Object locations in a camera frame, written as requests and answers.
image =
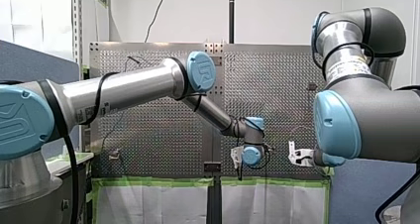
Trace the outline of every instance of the gray panel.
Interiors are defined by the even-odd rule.
[[[157,65],[168,56],[187,56],[204,51],[204,45],[93,44],[92,74],[123,71],[127,56],[141,63],[127,62],[127,70]],[[92,140],[108,134],[122,113],[100,119],[92,126]],[[162,98],[124,112],[117,129],[108,137],[94,166],[97,175],[152,175],[164,177],[202,176],[202,121],[182,102]],[[121,149],[119,160],[108,154]]]
[[[267,175],[319,177],[313,168],[293,166],[287,158],[291,131],[298,126],[313,129],[313,97],[324,86],[310,47],[226,45],[224,57],[226,111],[234,116],[264,117],[264,140],[275,147]],[[309,91],[309,82],[318,89]],[[296,130],[292,138],[297,149],[316,144],[315,134],[307,129]],[[235,146],[236,139],[222,139],[223,175],[236,175],[230,158]],[[265,170],[244,168],[244,175],[264,176]]]

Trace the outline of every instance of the robotic arm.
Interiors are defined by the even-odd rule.
[[[380,8],[317,21],[313,47],[324,58],[327,80],[314,103],[321,150],[345,159],[418,161],[420,94],[389,87],[392,63],[404,53],[402,23]]]
[[[36,201],[34,197],[60,187],[61,180],[51,177],[44,163],[43,144],[68,138],[76,125],[166,96],[182,100],[223,135],[245,138],[256,165],[263,154],[263,119],[233,119],[203,96],[215,79],[212,58],[195,52],[188,58],[166,58],[155,67],[68,84],[44,80],[0,85],[0,216],[19,205],[17,199]]]

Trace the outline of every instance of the green tape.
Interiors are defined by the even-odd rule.
[[[330,213],[330,190],[331,190],[331,180],[328,181],[328,184],[325,186],[325,206],[324,206],[324,222],[328,224],[329,213]]]
[[[317,187],[325,188],[325,210],[324,220],[328,224],[329,203],[330,203],[330,180],[299,180],[291,178],[262,178],[262,177],[244,177],[239,181],[236,177],[221,177],[222,185],[229,186],[243,186],[243,185],[257,185],[270,184],[279,186],[299,186],[299,187]],[[212,178],[157,178],[157,177],[138,177],[138,176],[123,176],[123,177],[106,177],[106,178],[92,178],[92,193],[93,200],[93,223],[96,223],[97,218],[97,202],[99,189],[106,186],[160,186],[160,187],[205,187],[212,186]]]
[[[239,181],[235,177],[222,177],[222,185],[240,186],[240,185],[257,185],[270,184],[279,186],[301,186],[301,187],[326,187],[329,185],[329,180],[299,180],[291,178],[265,178],[262,177],[244,177]]]
[[[213,185],[212,178],[155,178],[123,176],[115,178],[94,178],[100,186],[164,186],[164,187],[199,187]]]

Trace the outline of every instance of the power cord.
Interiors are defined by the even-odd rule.
[[[420,169],[417,170],[394,194],[392,194],[386,201],[384,201],[374,212],[374,217],[377,223],[382,223],[380,216],[389,204],[397,199],[402,193],[404,193],[414,182],[420,177]]]
[[[404,87],[397,88],[396,90],[420,90],[420,85],[408,85]],[[398,190],[396,190],[388,199],[386,199],[374,212],[374,217],[377,223],[382,223],[380,216],[382,212],[388,207],[392,202],[394,202],[399,196],[402,195],[414,182],[416,182],[420,177],[420,169],[417,170]]]
[[[18,81],[18,80],[0,80],[0,84],[4,84],[4,85],[16,85],[19,83],[23,83],[23,82]]]
[[[317,40],[316,35],[318,33],[318,26],[319,26],[319,23],[321,22],[322,17],[324,17],[327,14],[330,14],[330,13],[326,12],[326,11],[323,11],[323,12],[319,13],[316,20],[315,20],[314,25],[312,26],[312,39],[311,39],[312,59],[313,59],[315,65],[317,67],[321,68],[321,69],[322,69],[322,66],[315,57],[315,55],[318,53],[316,51],[316,40]]]
[[[146,34],[145,43],[147,43],[147,42],[148,42],[148,39],[149,39],[149,35],[150,35],[150,33],[151,33],[152,26],[154,25],[154,23],[155,23],[155,21],[156,21],[156,19],[157,19],[157,17],[158,17],[158,11],[159,11],[160,6],[161,6],[161,4],[162,4],[162,3],[163,3],[163,0],[160,0],[160,2],[159,2],[159,3],[158,3],[158,5],[157,5],[157,9],[156,9],[156,11],[155,11],[154,18],[152,19],[151,23],[150,23],[150,24],[149,24],[149,26],[148,26],[148,31],[147,31],[147,34]],[[125,62],[125,64],[124,64],[124,71],[127,71],[127,62],[128,62],[128,60],[129,60],[129,59],[131,59],[132,61],[136,62],[137,64],[141,64],[141,63],[140,63],[138,60],[136,60],[135,58],[140,58],[143,62],[147,63],[148,65],[151,65],[151,63],[150,63],[147,59],[143,58],[142,56],[127,56],[127,60],[126,60],[126,62]],[[102,140],[101,153],[102,153],[103,148],[104,148],[104,146],[105,146],[105,141],[106,141],[106,140],[108,139],[108,137],[109,137],[112,133],[114,133],[114,131],[117,129],[117,126],[118,126],[118,124],[121,122],[121,120],[123,120],[123,117],[124,117],[125,113],[126,113],[126,111],[124,111],[124,112],[122,112],[122,113],[121,113],[120,118],[119,118],[119,119],[117,120],[117,122],[113,125],[113,127],[112,127],[111,131],[109,131],[109,132],[105,135],[104,139]]]
[[[373,60],[374,60],[374,50],[373,48],[371,48],[368,44],[366,43],[361,43],[361,42],[351,42],[351,43],[344,43],[344,44],[340,44],[336,47],[334,47],[332,50],[330,50],[326,56],[324,56],[324,61],[322,62],[322,75],[324,76],[324,78],[327,77],[326,71],[325,69],[327,68],[327,61],[328,59],[331,57],[331,55],[335,52],[337,52],[338,50],[342,49],[343,47],[347,47],[347,46],[352,46],[352,45],[356,45],[356,46],[360,46],[361,49],[365,49],[369,52],[370,55],[370,61],[367,64],[367,66],[371,66],[373,64]]]
[[[157,19],[157,16],[158,16],[158,10],[160,9],[161,3],[163,3],[163,0],[160,0],[160,2],[158,3],[158,5],[157,5],[157,10],[155,11],[154,18],[152,19],[152,22],[149,24],[149,27],[148,27],[148,32],[147,32],[147,34],[146,34],[146,38],[145,38],[145,43],[146,43],[146,42],[148,41],[148,39],[149,39],[149,34],[151,33],[151,28],[152,28],[152,26],[154,25],[155,20]]]

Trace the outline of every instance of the white wall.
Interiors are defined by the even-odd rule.
[[[160,0],[111,0],[111,41],[143,42]],[[164,0],[149,42],[228,38],[228,0]]]
[[[236,0],[235,43],[309,45],[324,10],[340,11],[341,0]]]
[[[111,0],[111,41],[142,42],[159,0]],[[164,0],[150,42],[228,41],[229,0]],[[236,0],[236,43],[309,44],[321,10],[341,0]]]
[[[407,47],[402,57],[398,59],[397,67],[392,81],[392,87],[397,88],[402,85],[415,82],[412,79],[415,73],[413,70],[416,65],[413,62],[414,45],[414,22],[417,12],[415,11],[416,0],[343,0],[343,10],[353,10],[365,7],[383,7],[394,12],[402,21],[407,35]]]

